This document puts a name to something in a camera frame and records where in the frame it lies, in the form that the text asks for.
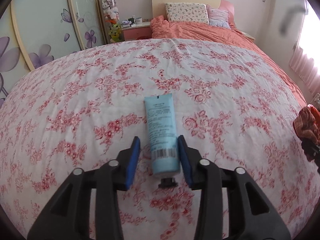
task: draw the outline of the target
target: nightstand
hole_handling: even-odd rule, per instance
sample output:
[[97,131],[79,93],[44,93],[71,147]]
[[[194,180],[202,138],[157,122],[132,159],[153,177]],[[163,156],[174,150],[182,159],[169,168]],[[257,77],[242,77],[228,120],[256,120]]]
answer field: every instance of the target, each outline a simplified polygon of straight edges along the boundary
[[136,24],[135,27],[126,27],[122,28],[121,30],[123,32],[125,41],[135,41],[140,37],[144,37],[145,39],[151,39],[152,37],[150,22]]
[[256,38],[252,37],[251,35],[249,35],[248,33],[245,33],[243,31],[241,31],[241,33],[246,36],[250,41],[254,42]]

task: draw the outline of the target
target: headboard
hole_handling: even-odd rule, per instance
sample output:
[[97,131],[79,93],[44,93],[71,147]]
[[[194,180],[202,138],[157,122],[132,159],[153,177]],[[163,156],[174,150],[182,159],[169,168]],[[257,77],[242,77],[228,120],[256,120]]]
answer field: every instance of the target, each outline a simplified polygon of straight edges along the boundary
[[152,16],[153,18],[164,15],[167,18],[165,11],[165,3],[167,2],[193,2],[209,4],[211,7],[221,10],[229,11],[229,23],[234,25],[234,5],[226,0],[152,0]]

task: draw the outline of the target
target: metal screw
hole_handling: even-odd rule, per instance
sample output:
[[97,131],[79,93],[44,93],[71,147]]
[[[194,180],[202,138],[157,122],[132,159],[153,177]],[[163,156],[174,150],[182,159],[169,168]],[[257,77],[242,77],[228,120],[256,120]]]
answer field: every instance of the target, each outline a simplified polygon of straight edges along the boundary
[[109,166],[116,167],[119,165],[119,162],[117,160],[111,160],[109,161]]
[[74,175],[80,175],[82,173],[82,169],[81,168],[76,168],[73,170],[73,174]]
[[203,166],[208,166],[210,164],[210,162],[207,159],[201,159],[199,162]]
[[236,172],[239,174],[245,174],[245,169],[242,167],[238,167],[238,168],[236,168]]

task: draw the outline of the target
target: purple flower decal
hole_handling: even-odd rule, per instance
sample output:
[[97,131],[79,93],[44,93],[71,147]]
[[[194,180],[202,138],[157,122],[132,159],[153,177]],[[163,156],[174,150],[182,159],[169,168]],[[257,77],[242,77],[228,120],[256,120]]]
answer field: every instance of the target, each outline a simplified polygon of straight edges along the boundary
[[39,55],[36,53],[29,53],[30,60],[35,68],[39,68],[54,60],[53,56],[49,56],[51,46],[42,44],[39,48]]
[[4,53],[8,47],[9,42],[9,37],[5,36],[0,38],[0,72],[7,72],[12,70],[18,64],[19,61],[19,48],[12,48],[9,49],[6,53]]
[[76,14],[76,17],[77,17],[78,22],[80,22],[80,23],[83,23],[83,22],[84,22],[84,19],[83,19],[83,18],[79,18],[79,19],[78,19],[78,17],[79,17],[79,14],[78,14],[78,13]]
[[94,35],[94,30],[91,30],[90,33],[85,32],[85,34],[84,34],[84,38],[86,40],[88,40],[87,47],[89,49],[92,48],[92,43],[96,43],[96,41],[97,41],[97,38],[93,35]]
[[[4,81],[3,81],[3,76],[0,73],[0,92],[3,92],[5,96],[8,96],[8,92],[4,89]],[[5,98],[0,98],[0,108],[5,101]]]
[[67,41],[67,40],[69,39],[69,37],[70,37],[70,34],[69,34],[69,33],[66,33],[66,34],[64,35],[64,41]]
[[0,98],[0,108],[1,108],[1,106],[3,105],[3,103],[4,103],[4,100],[5,100],[5,98]]

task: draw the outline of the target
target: stuffed animal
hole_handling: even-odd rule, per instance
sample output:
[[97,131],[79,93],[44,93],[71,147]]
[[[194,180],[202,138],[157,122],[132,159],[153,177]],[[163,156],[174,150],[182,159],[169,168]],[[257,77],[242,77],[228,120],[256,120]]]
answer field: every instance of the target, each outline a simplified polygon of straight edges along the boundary
[[117,31],[118,33],[121,33],[121,28],[120,28],[119,23],[113,24],[113,25],[111,26],[111,29],[112,29],[113,31]]
[[111,43],[116,43],[116,42],[120,42],[121,40],[119,39],[119,32],[117,30],[113,30],[111,29],[109,31],[109,35],[111,36]]
[[104,15],[107,15],[107,14],[108,14],[108,9],[109,9],[109,11],[110,11],[110,7],[109,7],[109,5],[108,5],[107,2],[103,2],[103,3],[102,3],[102,9],[103,9],[103,14],[104,14]]
[[112,0],[107,0],[107,4],[109,5],[110,8],[114,7]]
[[111,23],[111,24],[116,24],[116,23],[117,23],[116,20],[110,19],[110,15],[106,15],[106,17],[105,17],[105,22],[109,22],[109,23]]
[[110,8],[110,12],[108,14],[110,16],[110,19],[117,21],[119,20],[119,13],[117,7]]

